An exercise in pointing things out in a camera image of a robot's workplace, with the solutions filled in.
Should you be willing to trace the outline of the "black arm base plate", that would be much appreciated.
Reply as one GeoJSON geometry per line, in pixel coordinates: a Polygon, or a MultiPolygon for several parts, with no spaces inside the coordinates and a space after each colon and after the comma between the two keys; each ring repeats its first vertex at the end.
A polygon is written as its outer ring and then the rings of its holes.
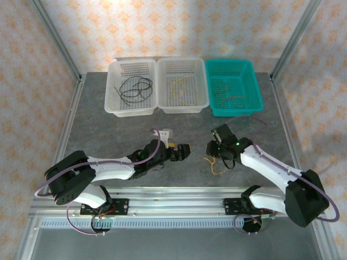
{"type": "Polygon", "coordinates": [[[273,213],[272,210],[255,208],[247,199],[244,198],[225,198],[222,202],[226,215],[261,215],[273,213]]]}
{"type": "Polygon", "coordinates": [[[86,204],[81,205],[80,214],[90,216],[126,216],[129,209],[129,199],[126,198],[112,198],[102,206],[94,209],[86,204]]]}

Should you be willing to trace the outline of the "teal perforated plastic basket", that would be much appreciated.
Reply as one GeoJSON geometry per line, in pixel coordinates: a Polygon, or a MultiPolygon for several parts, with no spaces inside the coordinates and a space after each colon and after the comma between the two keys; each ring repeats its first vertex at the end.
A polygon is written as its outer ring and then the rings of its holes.
{"type": "Polygon", "coordinates": [[[264,103],[250,61],[209,59],[205,69],[213,116],[236,117],[263,110],[264,103]]]}

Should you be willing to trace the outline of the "small circuit board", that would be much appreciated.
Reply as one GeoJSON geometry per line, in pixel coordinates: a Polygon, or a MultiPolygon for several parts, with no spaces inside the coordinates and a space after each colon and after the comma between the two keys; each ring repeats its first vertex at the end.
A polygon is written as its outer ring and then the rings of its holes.
{"type": "Polygon", "coordinates": [[[261,216],[256,217],[257,225],[256,227],[256,233],[263,232],[267,230],[273,220],[275,220],[275,214],[263,214],[261,216]]]}
{"type": "Polygon", "coordinates": [[[91,219],[91,227],[94,229],[111,229],[113,227],[113,223],[113,218],[95,216],[91,219]]]}

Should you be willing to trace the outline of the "white perforated plastic basket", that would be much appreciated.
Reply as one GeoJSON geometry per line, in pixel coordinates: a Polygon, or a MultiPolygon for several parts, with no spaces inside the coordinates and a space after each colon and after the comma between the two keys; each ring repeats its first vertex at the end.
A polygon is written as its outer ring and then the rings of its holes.
{"type": "Polygon", "coordinates": [[[157,62],[154,59],[116,61],[109,65],[104,110],[119,118],[151,115],[158,106],[157,62]]]}
{"type": "Polygon", "coordinates": [[[157,62],[158,107],[166,114],[199,113],[209,106],[201,58],[162,58],[157,62]]]}

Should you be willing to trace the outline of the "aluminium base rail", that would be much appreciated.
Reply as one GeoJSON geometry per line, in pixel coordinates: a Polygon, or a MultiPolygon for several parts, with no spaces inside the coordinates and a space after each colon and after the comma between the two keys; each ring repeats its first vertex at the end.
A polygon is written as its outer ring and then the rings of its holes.
{"type": "MultiPolygon", "coordinates": [[[[221,217],[226,215],[224,199],[241,198],[245,187],[120,187],[108,188],[111,198],[116,200],[128,199],[127,207],[122,210],[128,217],[142,218],[192,218],[192,217],[221,217]]],[[[262,187],[260,192],[270,194],[270,199],[260,198],[258,208],[271,209],[284,216],[284,206],[279,199],[284,193],[276,187],[262,187]]],[[[35,197],[29,215],[60,216],[66,212],[68,204],[56,205],[54,198],[35,197]]]]}

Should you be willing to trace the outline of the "aluminium frame post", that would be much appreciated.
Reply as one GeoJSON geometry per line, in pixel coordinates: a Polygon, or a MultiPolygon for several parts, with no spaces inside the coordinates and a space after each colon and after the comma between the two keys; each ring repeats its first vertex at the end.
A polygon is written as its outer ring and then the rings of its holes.
{"type": "Polygon", "coordinates": [[[272,82],[274,82],[281,74],[285,64],[290,59],[291,54],[293,53],[296,45],[298,44],[300,38],[305,32],[307,26],[309,25],[313,15],[316,13],[321,2],[322,0],[309,0],[309,3],[306,6],[290,39],[288,40],[282,54],[280,55],[278,62],[276,63],[272,72],[269,74],[269,78],[271,79],[272,82]]]}
{"type": "Polygon", "coordinates": [[[37,16],[41,20],[49,37],[52,39],[53,43],[56,45],[58,52],[62,56],[72,76],[77,81],[80,81],[82,78],[82,75],[77,69],[75,62],[73,61],[71,55],[69,54],[68,49],[66,48],[62,38],[60,37],[58,30],[56,29],[56,26],[50,19],[47,11],[45,10],[41,0],[29,0],[29,3],[33,7],[34,11],[37,13],[37,16]]]}

